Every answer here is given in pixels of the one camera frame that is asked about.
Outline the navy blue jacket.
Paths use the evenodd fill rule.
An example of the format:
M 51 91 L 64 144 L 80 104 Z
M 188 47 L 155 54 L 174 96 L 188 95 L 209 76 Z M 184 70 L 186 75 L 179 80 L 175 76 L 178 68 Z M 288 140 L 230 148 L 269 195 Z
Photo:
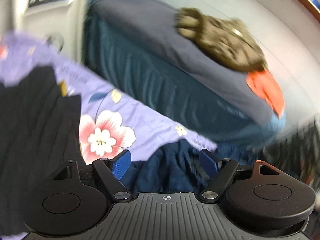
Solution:
M 133 194 L 193 192 L 200 194 L 211 182 L 199 161 L 201 150 L 185 139 L 165 144 L 148 160 L 133 161 L 121 183 Z M 245 151 L 219 145 L 212 153 L 219 159 L 240 160 Z

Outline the lilac floral bed sheet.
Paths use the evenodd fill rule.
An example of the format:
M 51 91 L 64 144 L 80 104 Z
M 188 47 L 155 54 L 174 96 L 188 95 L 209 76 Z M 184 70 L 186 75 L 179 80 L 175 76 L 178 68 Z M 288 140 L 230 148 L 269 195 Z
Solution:
M 81 96 L 80 153 L 84 164 L 129 150 L 132 161 L 148 160 L 161 146 L 185 139 L 196 149 L 216 145 L 115 89 L 86 67 L 29 36 L 1 38 L 1 87 L 16 86 L 34 68 L 53 68 L 64 96 Z M 25 231 L 1 239 L 22 239 Z

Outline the black storage rack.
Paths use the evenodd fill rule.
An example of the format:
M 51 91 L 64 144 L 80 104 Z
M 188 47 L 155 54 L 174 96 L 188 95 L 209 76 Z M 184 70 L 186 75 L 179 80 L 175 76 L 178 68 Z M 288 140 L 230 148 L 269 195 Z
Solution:
M 265 147 L 269 164 L 319 191 L 319 115 Z

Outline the black quilted jacket yellow lining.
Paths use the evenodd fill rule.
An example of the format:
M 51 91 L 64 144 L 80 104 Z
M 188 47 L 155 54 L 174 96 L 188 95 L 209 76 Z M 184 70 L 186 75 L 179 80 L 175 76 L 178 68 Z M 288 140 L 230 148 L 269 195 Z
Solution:
M 64 96 L 52 67 L 36 67 L 16 86 L 1 87 L 1 235 L 25 231 L 25 195 L 80 153 L 81 96 Z

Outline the orange cloth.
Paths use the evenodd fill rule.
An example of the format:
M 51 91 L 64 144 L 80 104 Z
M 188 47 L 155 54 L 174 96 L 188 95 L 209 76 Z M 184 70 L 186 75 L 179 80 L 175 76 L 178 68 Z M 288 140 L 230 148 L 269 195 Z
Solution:
M 255 95 L 270 106 L 279 119 L 283 117 L 284 96 L 277 81 L 268 70 L 249 72 L 246 76 L 246 83 Z

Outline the olive brown fleece jacket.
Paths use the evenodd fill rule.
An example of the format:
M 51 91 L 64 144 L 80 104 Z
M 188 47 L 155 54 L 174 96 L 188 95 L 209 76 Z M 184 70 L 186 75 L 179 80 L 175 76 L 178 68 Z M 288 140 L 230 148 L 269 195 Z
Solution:
M 176 28 L 209 58 L 228 69 L 242 73 L 267 69 L 262 49 L 239 19 L 223 20 L 196 8 L 180 8 Z

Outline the white shelf cabinet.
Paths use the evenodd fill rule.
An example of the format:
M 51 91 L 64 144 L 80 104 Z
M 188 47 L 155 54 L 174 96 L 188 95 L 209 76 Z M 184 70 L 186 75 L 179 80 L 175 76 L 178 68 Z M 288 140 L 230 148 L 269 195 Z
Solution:
M 1 34 L 27 33 L 80 62 L 88 0 L 1 0 Z

